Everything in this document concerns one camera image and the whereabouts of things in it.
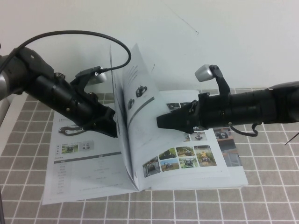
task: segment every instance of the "white wall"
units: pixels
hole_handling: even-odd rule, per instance
[[[1,0],[0,54],[43,32],[90,30],[137,42],[160,89],[214,88],[193,74],[205,63],[219,65],[232,88],[265,87],[298,80],[298,8],[298,0]],[[110,42],[96,37],[50,37],[30,47],[69,80],[109,66]]]

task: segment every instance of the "book page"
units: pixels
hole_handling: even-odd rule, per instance
[[[127,114],[127,129],[133,171],[168,149],[174,142],[184,139],[182,132],[161,129],[156,118],[168,113],[166,102],[150,78],[137,45],[131,50],[132,60],[123,70],[123,93]]]
[[[125,168],[119,139],[86,132],[55,112],[43,204],[129,192],[136,188]]]
[[[163,91],[161,92],[170,110],[180,108],[186,102],[198,100],[198,91]],[[213,129],[200,130],[194,127],[193,134],[184,134],[185,139],[173,144],[167,150],[141,165],[137,171],[140,189],[153,186],[167,189],[190,188],[193,179],[208,177],[226,177],[229,171],[222,156],[221,149]],[[180,182],[179,187],[169,183]]]

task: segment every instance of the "car photo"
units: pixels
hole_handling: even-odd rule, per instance
[[[132,108],[132,106],[134,105],[135,100],[134,99],[130,99],[128,102],[128,110],[130,110]]]
[[[136,90],[136,96],[137,97],[141,97],[145,92],[146,90],[148,90],[148,88],[146,86],[139,86],[138,89]]]

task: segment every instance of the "vehicle photo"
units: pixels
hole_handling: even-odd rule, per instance
[[[128,110],[130,110],[132,108],[132,106],[134,105],[135,100],[134,99],[130,99],[128,102]]]
[[[65,126],[65,127],[61,127],[58,130],[58,133],[64,134],[66,136],[73,136],[73,135],[81,134],[83,132],[85,132],[85,130],[82,127],[79,127],[78,125]]]
[[[148,88],[146,86],[139,86],[138,89],[136,90],[136,96],[137,97],[141,97],[145,92],[146,90],[148,90]]]

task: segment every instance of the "printed photo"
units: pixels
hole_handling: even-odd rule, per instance
[[[185,141],[190,141],[190,137],[187,133],[184,132],[184,136],[185,136]]]
[[[201,167],[217,166],[210,146],[194,146]]]
[[[179,103],[170,103],[170,104],[167,104],[168,108],[170,109],[170,111],[174,111],[176,109],[179,109]]]
[[[192,141],[206,141],[206,133],[204,132],[194,132],[190,136]]]
[[[203,131],[203,128],[200,128],[198,126],[193,127],[193,131],[198,132],[198,131]]]
[[[179,159],[179,164],[182,169],[185,168],[193,168],[193,167],[198,167],[198,163],[196,160],[196,157],[188,157],[188,158],[180,158]]]
[[[66,153],[76,153],[78,152],[78,144],[65,144],[62,145],[61,153],[66,154]]]
[[[163,172],[179,169],[178,159],[176,158],[160,161],[160,164]]]
[[[77,134],[81,134],[85,132],[85,130],[82,127],[79,127],[78,125],[70,125],[61,127],[58,130],[58,133],[64,134],[66,136],[73,136]]]
[[[143,167],[144,177],[148,177],[160,173],[160,165],[157,156],[152,160],[148,161],[147,163],[143,164],[142,167]]]
[[[177,153],[179,157],[185,156],[194,156],[194,151],[192,147],[184,146],[184,147],[177,147]]]
[[[166,159],[176,158],[176,157],[177,157],[176,150],[174,148],[170,148],[159,155],[160,160],[166,160]]]

